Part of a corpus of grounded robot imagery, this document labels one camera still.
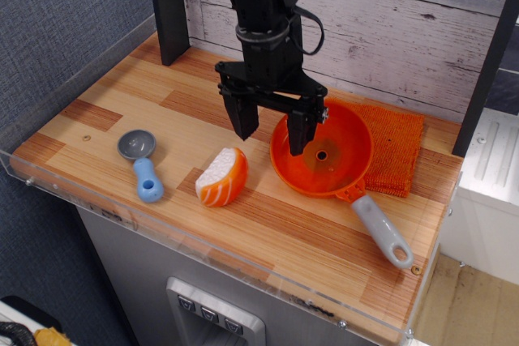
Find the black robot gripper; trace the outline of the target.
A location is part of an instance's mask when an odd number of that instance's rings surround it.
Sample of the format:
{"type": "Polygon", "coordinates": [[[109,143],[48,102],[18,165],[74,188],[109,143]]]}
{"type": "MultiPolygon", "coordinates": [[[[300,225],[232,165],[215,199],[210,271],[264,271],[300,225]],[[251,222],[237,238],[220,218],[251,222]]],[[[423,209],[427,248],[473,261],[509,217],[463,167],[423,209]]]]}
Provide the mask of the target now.
{"type": "Polygon", "coordinates": [[[288,115],[290,154],[299,156],[328,116],[328,90],[303,69],[301,32],[238,32],[243,60],[218,62],[219,92],[236,135],[247,140],[259,126],[258,108],[288,115]]]}

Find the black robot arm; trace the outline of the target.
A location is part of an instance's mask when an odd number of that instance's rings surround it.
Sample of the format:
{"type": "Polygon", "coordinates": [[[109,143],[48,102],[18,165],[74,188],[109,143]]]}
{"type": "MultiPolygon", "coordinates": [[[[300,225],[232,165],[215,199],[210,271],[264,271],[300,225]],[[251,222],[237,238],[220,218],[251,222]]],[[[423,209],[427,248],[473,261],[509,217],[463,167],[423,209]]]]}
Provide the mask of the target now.
{"type": "Polygon", "coordinates": [[[318,17],[298,0],[230,0],[237,13],[241,62],[219,62],[215,69],[225,109],[235,133],[249,138],[259,126],[258,108],[287,114],[290,153],[302,154],[328,110],[328,90],[303,69],[302,18],[318,17]]]}

